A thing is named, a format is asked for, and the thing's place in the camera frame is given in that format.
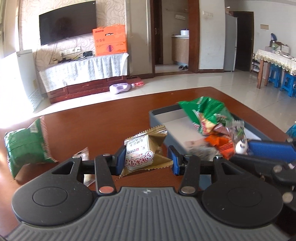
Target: dark brown door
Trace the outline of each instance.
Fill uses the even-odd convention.
[[[155,64],[163,64],[163,21],[161,14],[161,0],[153,1]]]
[[[237,57],[235,68],[250,71],[254,39],[254,13],[233,12],[237,17]]]

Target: circular black cover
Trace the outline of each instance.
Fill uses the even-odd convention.
[[[88,187],[69,175],[44,173],[19,188],[12,208],[20,221],[36,226],[57,226],[81,217],[92,205]]]
[[[255,228],[273,221],[283,207],[280,192],[256,177],[229,175],[202,194],[205,209],[222,223]]]

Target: table leg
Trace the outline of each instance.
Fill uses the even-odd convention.
[[[257,78],[257,88],[258,89],[260,89],[260,87],[261,87],[263,64],[264,64],[264,60],[260,60],[260,67],[259,67],[259,73],[258,73],[258,78]]]
[[[267,84],[268,84],[270,66],[271,66],[271,63],[267,62],[266,76],[265,76],[265,81],[264,81],[265,86],[267,86]]]

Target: green snack bag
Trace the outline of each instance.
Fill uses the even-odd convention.
[[[25,164],[57,162],[50,154],[44,116],[27,129],[7,133],[4,141],[8,167],[13,178]]]
[[[202,135],[209,135],[219,123],[225,126],[226,120],[233,120],[224,103],[211,97],[202,96],[193,101],[180,101],[178,104]]]

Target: patterned wallpaper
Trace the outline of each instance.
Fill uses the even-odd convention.
[[[49,65],[50,58],[60,59],[59,51],[81,46],[81,52],[95,51],[92,34],[81,35],[56,43],[40,46],[39,15],[68,5],[89,0],[21,0],[20,3],[20,49],[32,49],[38,70]],[[96,0],[98,27],[125,24],[125,0]],[[73,58],[77,54],[67,55]]]

